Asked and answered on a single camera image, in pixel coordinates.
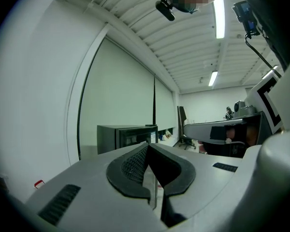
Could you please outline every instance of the roller blind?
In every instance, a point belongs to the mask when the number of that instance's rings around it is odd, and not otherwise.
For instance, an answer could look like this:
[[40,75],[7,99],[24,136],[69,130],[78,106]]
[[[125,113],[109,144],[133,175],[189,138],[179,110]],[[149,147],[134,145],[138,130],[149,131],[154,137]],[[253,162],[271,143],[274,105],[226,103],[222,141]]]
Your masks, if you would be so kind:
[[152,124],[154,76],[104,39],[92,62],[80,114],[80,145],[97,145],[97,125]]
[[173,94],[156,79],[156,123],[158,130],[176,127]]

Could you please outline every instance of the fluorescent light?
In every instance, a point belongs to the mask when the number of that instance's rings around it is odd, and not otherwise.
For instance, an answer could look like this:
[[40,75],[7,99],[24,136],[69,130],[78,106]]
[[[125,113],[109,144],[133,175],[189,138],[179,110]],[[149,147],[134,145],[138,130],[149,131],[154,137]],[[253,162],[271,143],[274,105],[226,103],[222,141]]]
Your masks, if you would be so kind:
[[217,78],[217,75],[218,75],[218,72],[213,72],[212,73],[212,77],[211,77],[211,80],[209,81],[209,86],[212,86]]
[[268,73],[267,73],[267,74],[262,78],[262,80],[265,79],[265,78],[266,78],[269,74],[271,74],[272,72],[273,72],[273,71],[270,70],[270,71],[269,71],[269,72],[268,72]]
[[224,38],[225,15],[224,15],[224,2],[223,0],[214,1],[215,17],[216,17],[216,38]]

